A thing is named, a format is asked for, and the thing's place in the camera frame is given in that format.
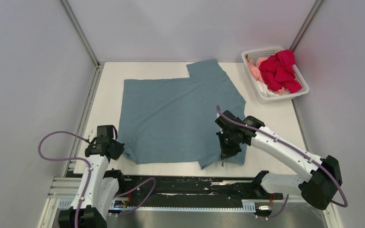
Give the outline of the blue-grey t-shirt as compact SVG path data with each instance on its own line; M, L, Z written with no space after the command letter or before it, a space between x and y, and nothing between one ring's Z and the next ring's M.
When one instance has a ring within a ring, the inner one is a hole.
M124 81L118 140L137 164L221 158L216 106L244 117L245 99L216 60L187 65L188 78Z

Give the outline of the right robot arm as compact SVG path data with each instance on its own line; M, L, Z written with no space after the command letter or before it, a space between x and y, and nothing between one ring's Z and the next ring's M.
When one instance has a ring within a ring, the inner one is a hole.
M242 145L252 146L266 152L294 174L275 174L260 171L252 185L253 194L265 198L269 194L301 196L309 205L325 210L329 204L348 207L348 200L341 185L342 175L339 161L328 155L323 158L300 149L280 137L261 120L247 116L243 120L230 111L222 112L217 106L215 123L220 127L217 136L220 142L221 159L238 155Z

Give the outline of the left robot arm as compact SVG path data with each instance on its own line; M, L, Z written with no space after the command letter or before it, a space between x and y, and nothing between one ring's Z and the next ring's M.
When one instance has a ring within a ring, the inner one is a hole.
M120 170L108 170L111 160L118 160L124 144L117 141L113 125L97 127L96 137L85 149L85 167L78 191L69 209L58 216L61 228L105 228L106 218L113 197L126 191Z

